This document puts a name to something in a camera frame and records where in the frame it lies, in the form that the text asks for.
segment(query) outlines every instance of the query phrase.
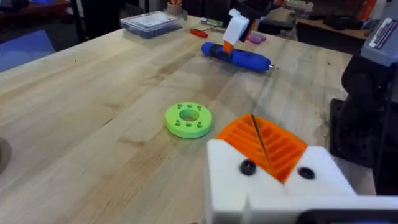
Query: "orange grooved object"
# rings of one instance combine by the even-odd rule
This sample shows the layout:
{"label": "orange grooved object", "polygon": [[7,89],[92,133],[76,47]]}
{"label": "orange grooved object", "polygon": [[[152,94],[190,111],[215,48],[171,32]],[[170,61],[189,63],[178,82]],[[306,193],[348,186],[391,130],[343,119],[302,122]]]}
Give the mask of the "orange grooved object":
{"label": "orange grooved object", "polygon": [[297,136],[251,114],[230,123],[216,138],[228,142],[282,184],[307,148]]}
{"label": "orange grooved object", "polygon": [[231,53],[232,52],[232,50],[234,49],[234,46],[232,45],[232,44],[230,44],[228,41],[225,41],[224,40],[224,47],[223,47],[223,50],[225,51],[225,52],[227,52],[227,53]]}

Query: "blue object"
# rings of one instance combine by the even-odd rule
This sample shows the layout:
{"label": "blue object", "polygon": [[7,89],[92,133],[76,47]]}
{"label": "blue object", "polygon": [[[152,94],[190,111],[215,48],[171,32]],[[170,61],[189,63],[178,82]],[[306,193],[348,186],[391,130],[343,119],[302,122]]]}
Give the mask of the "blue object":
{"label": "blue object", "polygon": [[54,52],[54,48],[44,30],[10,40],[0,44],[0,72]]}
{"label": "blue object", "polygon": [[201,47],[201,51],[205,55],[213,56],[256,72],[267,71],[271,64],[268,58],[253,52],[233,49],[231,54],[228,54],[223,50],[223,46],[220,44],[204,43]]}

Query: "screw head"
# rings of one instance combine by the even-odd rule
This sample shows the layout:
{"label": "screw head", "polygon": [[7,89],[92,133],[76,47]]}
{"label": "screw head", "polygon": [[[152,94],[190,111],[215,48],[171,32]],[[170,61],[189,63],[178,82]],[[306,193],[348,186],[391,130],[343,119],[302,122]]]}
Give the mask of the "screw head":
{"label": "screw head", "polygon": [[239,170],[244,175],[253,175],[256,172],[256,164],[250,159],[245,159],[239,166]]}
{"label": "screw head", "polygon": [[314,173],[314,171],[311,170],[311,169],[308,168],[308,167],[300,167],[300,168],[298,169],[298,174],[299,174],[301,177],[303,177],[304,179],[307,179],[307,180],[313,180],[313,179],[315,179],[315,173]]}

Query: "green gear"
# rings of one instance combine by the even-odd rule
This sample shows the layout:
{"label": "green gear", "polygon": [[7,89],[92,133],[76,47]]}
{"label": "green gear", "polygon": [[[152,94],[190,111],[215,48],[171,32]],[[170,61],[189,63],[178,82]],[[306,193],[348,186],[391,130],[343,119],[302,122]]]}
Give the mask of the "green gear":
{"label": "green gear", "polygon": [[210,131],[211,113],[193,102],[176,103],[165,114],[166,128],[181,138],[199,138]]}

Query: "plastic container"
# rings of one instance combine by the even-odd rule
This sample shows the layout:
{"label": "plastic container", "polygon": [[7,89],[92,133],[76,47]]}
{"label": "plastic container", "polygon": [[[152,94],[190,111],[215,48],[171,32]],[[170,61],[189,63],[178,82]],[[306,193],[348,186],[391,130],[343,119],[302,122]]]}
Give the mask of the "plastic container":
{"label": "plastic container", "polygon": [[128,32],[150,39],[180,29],[179,18],[161,11],[121,19],[121,25]]}

